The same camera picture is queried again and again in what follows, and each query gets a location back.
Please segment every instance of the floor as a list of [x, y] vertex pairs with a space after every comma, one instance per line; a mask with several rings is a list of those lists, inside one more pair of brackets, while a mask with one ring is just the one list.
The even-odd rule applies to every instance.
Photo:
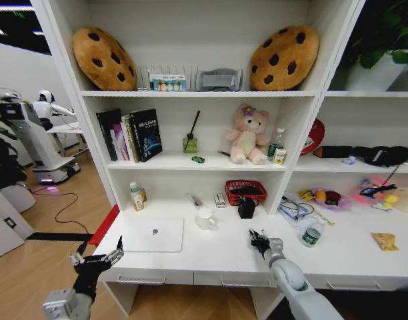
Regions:
[[[78, 157], [81, 172], [69, 181], [49, 187], [39, 193], [79, 195], [70, 208], [60, 214], [62, 220], [76, 219], [94, 232], [110, 210], [105, 192], [89, 153]], [[30, 170], [28, 187], [43, 188], [35, 182]], [[54, 221], [55, 214], [74, 197], [35, 196], [37, 203], [23, 213], [36, 231], [78, 232], [72, 223]], [[75, 252], [79, 243], [58, 241], [27, 241], [26, 244], [0, 257], [0, 319], [46, 319], [41, 304], [56, 289], [72, 287], [76, 274], [67, 255]], [[94, 246], [88, 246], [90, 255]], [[345, 319], [396, 319], [404, 314], [408, 319], [408, 293], [336, 293], [322, 291]], [[98, 284], [97, 298], [91, 308], [92, 320], [122, 320], [123, 314], [105, 288]], [[248, 289], [223, 287], [165, 285], [139, 288], [131, 320], [248, 320], [256, 319]], [[288, 303], [283, 301], [270, 316], [272, 320], [293, 320]]]

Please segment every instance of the wooden floor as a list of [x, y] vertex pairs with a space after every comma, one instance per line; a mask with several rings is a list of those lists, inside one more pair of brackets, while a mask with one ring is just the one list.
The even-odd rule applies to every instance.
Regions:
[[[60, 220], [78, 220], [94, 233], [110, 210], [96, 168], [88, 152], [78, 157], [81, 171], [70, 180], [38, 193], [76, 193], [79, 199], [60, 214]], [[31, 170], [27, 186], [36, 191], [38, 185]], [[24, 218], [40, 232], [78, 232], [82, 228], [73, 223], [56, 223], [58, 210], [69, 204], [74, 196], [34, 195], [37, 203], [23, 213]], [[41, 304], [56, 289], [72, 287], [76, 273], [67, 256], [75, 252], [79, 243], [62, 241], [27, 241], [26, 244], [0, 257], [0, 319], [46, 319]], [[90, 255], [94, 246], [88, 246]], [[92, 320], [124, 319], [106, 289], [98, 284], [97, 297], [91, 308]], [[222, 287], [165, 285], [140, 287], [129, 319], [256, 319], [247, 289]]]

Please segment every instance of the book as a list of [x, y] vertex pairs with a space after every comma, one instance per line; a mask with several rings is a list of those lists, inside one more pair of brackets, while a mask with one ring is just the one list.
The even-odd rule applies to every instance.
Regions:
[[102, 135], [105, 140], [109, 156], [112, 161], [116, 161], [118, 160], [118, 156], [115, 151], [115, 145], [113, 143], [110, 130], [113, 129], [112, 124], [120, 123], [121, 110], [112, 109], [104, 112], [96, 112], [96, 117], [99, 122], [100, 130], [102, 131]]
[[109, 130], [109, 134], [111, 135], [112, 144], [115, 148], [115, 154], [119, 160], [123, 160], [123, 156], [121, 155], [121, 150], [117, 144], [117, 138], [115, 137], [115, 131], [113, 129]]
[[155, 109], [130, 112], [130, 124], [136, 136], [137, 150], [142, 162], [162, 152], [157, 111]]
[[130, 126], [130, 115], [124, 115], [121, 117], [121, 128], [124, 133], [124, 140], [127, 144], [127, 151], [129, 153], [130, 160], [134, 160], [136, 163], [140, 162], [134, 142], [135, 137], [133, 136]]
[[117, 144], [121, 152], [122, 159], [129, 160], [129, 154], [127, 152], [127, 146], [125, 144], [124, 134], [121, 128], [121, 123], [114, 123], [112, 127], [115, 132], [115, 143]]

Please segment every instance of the red plastic basket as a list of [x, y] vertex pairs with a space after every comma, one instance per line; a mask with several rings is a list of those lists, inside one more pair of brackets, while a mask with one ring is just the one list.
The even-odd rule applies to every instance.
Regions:
[[255, 187], [262, 193], [261, 195], [243, 195], [244, 197], [252, 198], [256, 205], [259, 205], [266, 199], [267, 192], [260, 182], [252, 180], [228, 180], [226, 181], [225, 192], [230, 205], [239, 205], [240, 200], [240, 196], [232, 194], [231, 190], [244, 187]]

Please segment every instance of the small green toy car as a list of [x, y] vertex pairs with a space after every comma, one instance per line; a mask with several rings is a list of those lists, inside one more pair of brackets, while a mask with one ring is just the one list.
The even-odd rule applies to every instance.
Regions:
[[196, 163], [204, 163], [205, 159], [202, 158], [202, 157], [198, 157], [198, 156], [194, 155], [192, 157], [192, 161], [195, 161]]

